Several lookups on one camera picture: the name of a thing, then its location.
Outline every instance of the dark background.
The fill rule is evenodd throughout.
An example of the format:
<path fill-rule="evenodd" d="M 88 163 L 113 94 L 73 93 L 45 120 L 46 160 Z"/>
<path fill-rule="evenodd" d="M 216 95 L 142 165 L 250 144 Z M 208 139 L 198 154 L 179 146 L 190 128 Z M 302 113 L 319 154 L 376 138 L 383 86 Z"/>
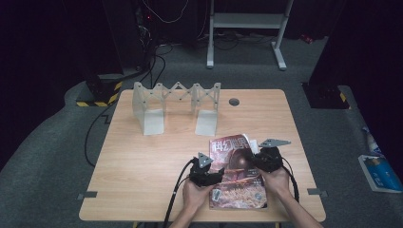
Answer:
<path fill-rule="evenodd" d="M 99 2 L 90 1 L 100 7 Z M 175 5 L 168 0 L 149 1 L 150 7 L 165 19 L 177 18 L 170 12 L 178 12 L 183 3 L 183 0 Z M 66 91 L 84 80 L 61 31 L 62 4 L 61 0 L 1 3 L 1 167 L 38 124 L 64 106 Z M 196 42 L 206 1 L 188 4 L 177 23 L 161 23 L 150 14 L 160 37 Z M 342 10 L 344 4 L 342 0 L 295 1 L 284 37 L 330 36 L 310 83 L 352 88 L 380 148 L 401 177 L 401 3 L 347 1 Z M 280 0 L 256 0 L 246 5 L 240 0 L 216 2 L 217 11 L 228 12 L 282 12 L 283 8 L 284 1 Z M 102 16 L 101 12 L 102 7 L 97 12 L 89 11 L 88 18 Z"/>

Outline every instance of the wire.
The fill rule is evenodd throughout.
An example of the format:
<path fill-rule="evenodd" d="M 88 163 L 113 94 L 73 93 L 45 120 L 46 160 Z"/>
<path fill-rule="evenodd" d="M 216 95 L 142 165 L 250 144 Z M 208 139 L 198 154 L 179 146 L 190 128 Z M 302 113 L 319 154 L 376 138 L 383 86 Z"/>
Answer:
<path fill-rule="evenodd" d="M 104 113 L 107 112 L 112 106 L 114 106 L 117 103 L 118 100 L 116 100 L 113 104 L 111 104 L 110 106 L 108 106 L 104 111 L 102 111 L 97 118 L 95 118 L 95 120 L 92 122 L 91 126 L 89 127 L 88 131 L 86 132 L 86 140 L 84 142 L 84 155 L 86 156 L 86 162 L 91 165 L 92 167 L 95 167 L 95 164 L 93 162 L 91 162 L 89 160 L 88 154 L 87 154 L 87 150 L 86 150 L 86 145 L 88 143 L 88 136 L 89 136 L 89 132 L 92 129 L 92 126 L 95 124 L 95 122 L 101 117 L 104 116 Z"/>
<path fill-rule="evenodd" d="M 224 42 L 233 42 L 234 40 L 222 40 L 222 41 L 224 41 Z M 223 48 L 223 47 L 217 46 L 216 43 L 214 43 L 214 48 L 217 48 L 217 49 L 220 49 L 220 50 L 230 50 L 230 49 L 235 48 L 240 43 L 238 39 L 236 39 L 235 41 L 237 41 L 237 43 L 235 43 L 232 47 Z"/>
<path fill-rule="evenodd" d="M 160 46 L 158 46 L 157 48 L 166 47 L 166 46 L 170 46 L 171 49 L 170 49 L 169 51 L 167 51 L 167 52 L 159 53 L 158 55 L 161 56 L 161 55 L 168 54 L 169 52 L 171 52 L 171 51 L 174 49 L 174 46 L 173 46 L 172 44 L 160 45 Z"/>
<path fill-rule="evenodd" d="M 180 15 L 177 19 L 175 19 L 175 20 L 173 20 L 173 21 L 165 21 L 165 20 L 164 20 L 163 18 L 161 18 L 151 7 L 149 7 L 149 6 L 146 4 L 146 2 L 145 2 L 144 0 L 143 0 L 143 3 L 144 3 L 144 5 L 145 5 L 152 13 L 154 13 L 154 15 L 156 15 L 162 22 L 169 24 L 169 23 L 177 22 L 177 21 L 179 21 L 179 20 L 182 18 L 184 9 L 186 9 L 187 4 L 189 3 L 189 0 L 186 0 L 186 3 L 184 4 L 184 6 L 183 6 L 183 8 L 182 8 L 182 10 L 181 10 L 181 15 Z"/>
<path fill-rule="evenodd" d="M 139 32 L 140 34 L 140 41 L 142 42 L 143 45 L 143 49 L 146 49 L 151 41 L 151 33 L 150 31 L 144 27 L 144 26 L 139 26 Z"/>
<path fill-rule="evenodd" d="M 159 56 L 159 55 L 155 55 L 155 57 L 160 58 L 161 60 L 163 60 L 163 69 L 161 69 L 160 74 L 158 74 L 157 79 L 154 82 L 154 85 L 152 85 L 151 88 L 155 87 L 155 85 L 157 84 L 158 80 L 160 79 L 161 74 L 163 73 L 163 71 L 165 70 L 165 66 L 166 66 L 166 61 L 163 57 Z"/>
<path fill-rule="evenodd" d="M 285 160 L 285 162 L 288 163 L 288 166 L 289 166 L 290 169 L 291 169 L 291 174 L 294 176 L 294 172 L 293 172 L 293 168 L 291 167 L 291 164 L 290 164 L 286 159 L 284 159 L 284 158 L 282 158 L 282 159 Z"/>
<path fill-rule="evenodd" d="M 293 172 L 293 168 L 291 167 L 290 163 L 285 160 L 288 163 L 288 166 L 290 166 L 291 172 L 288 168 L 286 168 L 284 165 L 282 166 L 285 170 L 285 172 L 287 172 L 287 174 L 290 176 L 291 182 L 293 183 L 293 188 L 294 188 L 294 199 L 296 199 L 297 202 L 299 202 L 299 191 L 298 191 L 298 185 L 297 185 L 297 181 L 294 178 L 294 172 Z"/>
<path fill-rule="evenodd" d="M 149 68 L 148 73 L 145 74 L 145 75 L 143 76 L 143 78 L 139 81 L 139 83 L 142 82 L 142 81 L 145 79 L 145 77 L 147 77 L 148 74 L 151 73 L 151 70 L 152 70 L 152 69 L 154 68 L 154 66 L 155 66 L 155 62 L 156 62 L 156 59 L 155 59 L 155 56 L 154 56 L 154 62 L 152 63 L 152 66 Z"/>
<path fill-rule="evenodd" d="M 166 228 L 166 225 L 168 224 L 169 215 L 171 214 L 172 206 L 174 205 L 176 194 L 178 192 L 179 186 L 183 182 L 183 180 L 181 181 L 182 175 L 183 175 L 184 171 L 186 170 L 187 166 L 189 166 L 189 164 L 191 164 L 193 162 L 195 162 L 195 159 L 188 161 L 187 164 L 184 166 L 181 174 L 178 177 L 177 183 L 175 184 L 175 187 L 174 187 L 174 191 L 172 192 L 172 197 L 171 197 L 171 201 L 169 202 L 168 210 L 166 211 L 165 220 L 163 221 L 163 228 Z"/>
<path fill-rule="evenodd" d="M 186 181 L 186 179 L 189 179 L 189 177 L 186 177 L 185 179 L 183 179 L 183 180 L 179 183 L 179 186 L 181 186 L 181 184 L 182 184 L 184 181 Z"/>
<path fill-rule="evenodd" d="M 204 31 L 205 22 L 207 21 L 207 12 L 208 12 L 208 4 L 207 4 L 207 2 L 206 2 L 206 3 L 205 3 L 204 22 L 202 23 L 201 32 L 199 33 L 199 35 L 198 35 L 196 38 L 199 38 L 199 37 L 202 35 L 202 32 Z"/>
<path fill-rule="evenodd" d="M 244 36 L 244 37 L 239 38 L 240 43 L 243 43 L 243 44 L 251 44 L 251 45 L 259 45 L 259 44 L 264 44 L 264 43 L 267 43 L 267 42 L 273 41 L 273 39 L 275 39 L 275 38 L 276 38 L 276 36 L 268 36 L 268 37 L 266 37 L 266 36 L 261 36 L 261 37 L 252 37 L 252 38 L 259 38 L 259 39 L 258 39 L 258 40 L 256 40 L 256 41 L 242 40 L 242 39 L 245 39 L 245 38 L 250 38 L 250 37 L 248 37 L 248 36 Z"/>
<path fill-rule="evenodd" d="M 152 89 L 152 88 L 153 88 L 153 86 L 152 86 L 152 70 L 150 70 L 150 89 Z"/>

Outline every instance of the metal bracket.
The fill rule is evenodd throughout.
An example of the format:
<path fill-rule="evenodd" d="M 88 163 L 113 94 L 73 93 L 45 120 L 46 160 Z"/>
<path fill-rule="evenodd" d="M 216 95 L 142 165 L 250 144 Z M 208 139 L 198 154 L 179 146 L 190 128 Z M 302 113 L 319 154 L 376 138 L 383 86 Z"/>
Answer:
<path fill-rule="evenodd" d="M 205 156 L 203 153 L 199 152 L 198 154 L 199 157 L 199 167 L 204 168 L 205 166 L 211 164 L 213 162 L 212 159 L 209 157 Z"/>
<path fill-rule="evenodd" d="M 260 147 L 277 147 L 285 144 L 291 144 L 290 141 L 282 141 L 282 140 L 274 140 L 274 139 L 267 139 L 266 141 L 262 142 L 259 146 Z"/>
<path fill-rule="evenodd" d="M 85 192 L 78 194 L 77 200 L 83 200 L 84 198 L 96 198 L 98 192 Z"/>
<path fill-rule="evenodd" d="M 321 191 L 319 188 L 308 188 L 309 195 L 319 195 L 321 198 L 327 198 L 329 195 L 327 191 Z"/>
<path fill-rule="evenodd" d="M 213 102 L 212 110 L 199 110 L 196 134 L 214 136 L 217 129 L 220 89 L 220 83 L 215 83 L 211 89 L 204 89 L 200 84 L 193 84 L 191 88 L 186 88 L 180 82 L 171 88 L 166 88 L 163 84 L 156 84 L 154 88 L 147 89 L 141 83 L 136 82 L 133 87 L 133 114 L 139 120 L 144 135 L 163 134 L 165 100 L 168 97 L 182 101 L 190 96 L 192 113 L 195 113 L 196 106 L 201 106 L 202 102 L 210 100 Z M 157 102 L 160 108 L 149 108 L 152 100 Z"/>

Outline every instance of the magazine cover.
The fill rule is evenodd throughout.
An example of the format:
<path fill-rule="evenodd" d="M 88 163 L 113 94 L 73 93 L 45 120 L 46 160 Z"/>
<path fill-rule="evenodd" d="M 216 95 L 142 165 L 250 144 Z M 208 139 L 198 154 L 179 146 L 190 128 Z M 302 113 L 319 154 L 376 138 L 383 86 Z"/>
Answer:
<path fill-rule="evenodd" d="M 212 209 L 267 207 L 263 178 L 249 158 L 252 149 L 244 134 L 210 141 L 210 171 L 225 168 L 222 182 L 210 192 Z"/>
<path fill-rule="evenodd" d="M 402 193 L 403 185 L 385 158 L 361 155 L 358 157 L 365 177 L 375 192 Z"/>

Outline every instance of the yellow black hazard tape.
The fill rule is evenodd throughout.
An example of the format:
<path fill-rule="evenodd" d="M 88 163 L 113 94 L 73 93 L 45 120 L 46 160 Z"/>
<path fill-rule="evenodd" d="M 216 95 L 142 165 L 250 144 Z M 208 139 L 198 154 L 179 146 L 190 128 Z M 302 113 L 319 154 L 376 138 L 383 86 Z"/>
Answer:
<path fill-rule="evenodd" d="M 119 90 L 122 87 L 122 82 L 107 84 L 106 91 L 104 92 L 103 98 L 97 98 L 90 93 L 88 89 L 83 90 L 79 98 L 76 100 L 78 106 L 108 106 L 112 105 L 119 95 Z"/>

